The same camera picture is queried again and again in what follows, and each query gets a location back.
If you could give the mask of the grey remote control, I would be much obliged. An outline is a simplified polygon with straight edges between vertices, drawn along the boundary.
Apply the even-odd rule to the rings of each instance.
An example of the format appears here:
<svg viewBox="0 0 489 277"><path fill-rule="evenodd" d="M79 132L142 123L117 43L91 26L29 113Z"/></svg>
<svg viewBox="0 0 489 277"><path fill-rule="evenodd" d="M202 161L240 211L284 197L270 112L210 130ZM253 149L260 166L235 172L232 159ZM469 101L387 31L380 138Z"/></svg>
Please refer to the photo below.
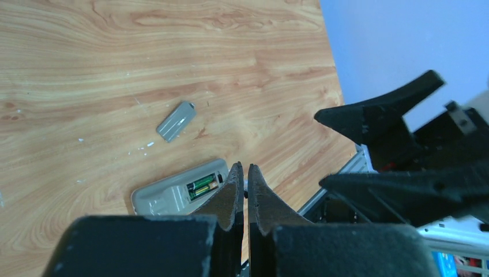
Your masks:
<svg viewBox="0 0 489 277"><path fill-rule="evenodd" d="M223 185L229 173L224 159L214 159L192 169L136 189L131 204L136 215L188 215L203 205ZM187 184L214 174L215 180L197 194Z"/></svg>

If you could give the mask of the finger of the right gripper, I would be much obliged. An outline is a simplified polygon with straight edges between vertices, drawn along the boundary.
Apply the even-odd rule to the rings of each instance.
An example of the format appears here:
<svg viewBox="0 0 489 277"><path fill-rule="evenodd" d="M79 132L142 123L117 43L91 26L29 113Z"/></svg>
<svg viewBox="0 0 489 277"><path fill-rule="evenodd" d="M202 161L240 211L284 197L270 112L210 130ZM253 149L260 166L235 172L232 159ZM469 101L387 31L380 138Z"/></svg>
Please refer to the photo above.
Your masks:
<svg viewBox="0 0 489 277"><path fill-rule="evenodd" d="M471 215L488 223L488 161L426 171L367 173L331 193L365 222L421 227Z"/></svg>
<svg viewBox="0 0 489 277"><path fill-rule="evenodd" d="M314 119L356 144L368 145L398 124L403 115L445 84L434 70L389 93L354 104L319 110Z"/></svg>

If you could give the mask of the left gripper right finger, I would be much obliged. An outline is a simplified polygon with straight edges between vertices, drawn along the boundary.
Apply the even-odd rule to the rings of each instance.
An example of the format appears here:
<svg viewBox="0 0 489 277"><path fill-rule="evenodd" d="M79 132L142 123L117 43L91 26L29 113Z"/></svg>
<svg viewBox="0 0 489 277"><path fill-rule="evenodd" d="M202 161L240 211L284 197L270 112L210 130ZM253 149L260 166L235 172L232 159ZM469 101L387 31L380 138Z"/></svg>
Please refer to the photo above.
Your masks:
<svg viewBox="0 0 489 277"><path fill-rule="evenodd" d="M421 235L402 224L314 224L248 172L250 276L438 276Z"/></svg>

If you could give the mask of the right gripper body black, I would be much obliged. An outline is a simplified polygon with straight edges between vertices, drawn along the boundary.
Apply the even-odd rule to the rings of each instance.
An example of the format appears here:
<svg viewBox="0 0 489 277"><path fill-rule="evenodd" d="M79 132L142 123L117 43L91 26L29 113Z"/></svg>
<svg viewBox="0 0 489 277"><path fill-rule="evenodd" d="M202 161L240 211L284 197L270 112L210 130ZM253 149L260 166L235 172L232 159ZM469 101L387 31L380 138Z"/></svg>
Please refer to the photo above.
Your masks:
<svg viewBox="0 0 489 277"><path fill-rule="evenodd" d="M473 107L452 101L415 132L400 119L367 145L373 169L438 170L488 159L488 122Z"/></svg>

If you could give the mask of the grey battery cover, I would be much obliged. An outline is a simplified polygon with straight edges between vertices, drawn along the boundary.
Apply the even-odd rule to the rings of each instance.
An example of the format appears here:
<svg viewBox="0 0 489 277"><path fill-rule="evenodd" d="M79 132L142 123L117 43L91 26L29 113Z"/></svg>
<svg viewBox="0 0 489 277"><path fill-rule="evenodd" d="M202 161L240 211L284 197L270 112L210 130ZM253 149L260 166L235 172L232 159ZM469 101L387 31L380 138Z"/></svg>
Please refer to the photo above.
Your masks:
<svg viewBox="0 0 489 277"><path fill-rule="evenodd" d="M180 135L196 115L195 104L182 101L156 128L156 132L170 143Z"/></svg>

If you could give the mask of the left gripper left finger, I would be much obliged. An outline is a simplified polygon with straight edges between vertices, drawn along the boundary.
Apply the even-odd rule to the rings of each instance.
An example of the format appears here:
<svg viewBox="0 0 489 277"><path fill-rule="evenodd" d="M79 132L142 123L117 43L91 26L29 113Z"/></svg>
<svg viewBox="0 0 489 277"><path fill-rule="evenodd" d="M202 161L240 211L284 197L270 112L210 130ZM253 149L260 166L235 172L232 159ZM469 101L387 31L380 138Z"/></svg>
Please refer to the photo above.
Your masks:
<svg viewBox="0 0 489 277"><path fill-rule="evenodd" d="M90 215L63 233L44 276L239 276L244 177L235 163L189 215Z"/></svg>

